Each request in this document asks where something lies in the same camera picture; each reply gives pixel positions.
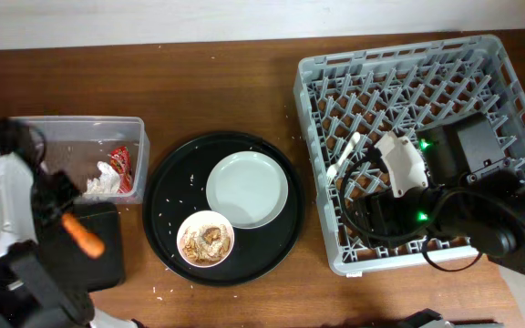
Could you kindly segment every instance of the red snack wrapper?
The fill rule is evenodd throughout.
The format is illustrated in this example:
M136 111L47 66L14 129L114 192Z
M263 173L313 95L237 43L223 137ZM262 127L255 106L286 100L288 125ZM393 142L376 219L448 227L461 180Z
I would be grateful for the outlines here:
M120 176L118 193L128 193L133 189L133 178L131 177L131 158L127 147L119 147L110 152L110 166Z

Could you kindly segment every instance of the white bowl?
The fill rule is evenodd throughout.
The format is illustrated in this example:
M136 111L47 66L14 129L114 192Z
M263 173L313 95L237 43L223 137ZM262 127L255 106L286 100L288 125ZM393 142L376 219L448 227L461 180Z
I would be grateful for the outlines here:
M183 251L183 248L185 246L185 243L183 242L182 238L186 233L186 230L189 227L193 226L203 226L207 224L214 224L214 225L223 225L226 227L226 231L228 232L228 236L230 237L230 248L226 255L221 258L221 260L212 263L212 264L198 264L192 260L190 260L187 256L185 251ZM178 230L178 236L176 239L176 244L178 245L178 251L180 252L180 256L185 260L187 263L198 267L198 268L211 268L215 265L218 265L222 263L228 255L232 252L232 248L234 247L234 228L230 224L230 222L220 213L212 211L212 210L202 210L199 212L195 212L191 214L188 219L186 219L181 225L180 229Z

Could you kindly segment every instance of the table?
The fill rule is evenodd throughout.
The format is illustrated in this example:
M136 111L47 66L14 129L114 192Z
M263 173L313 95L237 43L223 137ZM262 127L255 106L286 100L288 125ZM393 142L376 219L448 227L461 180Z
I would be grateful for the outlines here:
M474 34L0 51L0 117L141 117L151 142L149 172L185 140L216 130L266 138L297 168L307 192L301 238L274 271L241 286L200 286L166 270L146 241L141 206L119 206L127 280L92 295L115 316L150 327L370 326L431 308L449 320L521 327L510 291L487 260L454 274L418 266L355 279L335 275L313 204L307 150L298 139L293 82L301 58ZM495 35L525 90L525 31Z

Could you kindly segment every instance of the green light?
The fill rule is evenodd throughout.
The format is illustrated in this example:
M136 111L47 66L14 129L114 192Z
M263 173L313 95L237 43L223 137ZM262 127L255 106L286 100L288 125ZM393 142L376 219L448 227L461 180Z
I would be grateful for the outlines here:
M417 214L417 220L419 221L425 221L425 220L428 220L428 215L423 213L423 212L419 212Z
M425 150L428 146L431 146L426 140L421 139L420 140L420 149Z

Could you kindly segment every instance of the orange handle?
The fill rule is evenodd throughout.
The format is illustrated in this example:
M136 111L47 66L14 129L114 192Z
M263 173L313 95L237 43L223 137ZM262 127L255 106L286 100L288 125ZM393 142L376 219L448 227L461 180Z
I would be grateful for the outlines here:
M88 257L97 259L105 252L105 243L96 234L88 232L74 215L64 213L62 226Z

